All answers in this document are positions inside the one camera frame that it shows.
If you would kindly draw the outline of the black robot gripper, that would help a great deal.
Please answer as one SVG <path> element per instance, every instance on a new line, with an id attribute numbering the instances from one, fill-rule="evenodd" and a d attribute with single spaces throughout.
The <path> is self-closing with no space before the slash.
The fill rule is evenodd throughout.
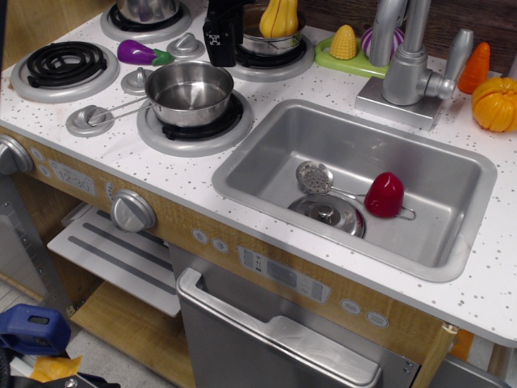
<path id="1" fill-rule="evenodd" d="M 254 1 L 212 0 L 203 25 L 204 43 L 215 67 L 234 67 L 236 48 L 243 42 L 244 9 Z"/>

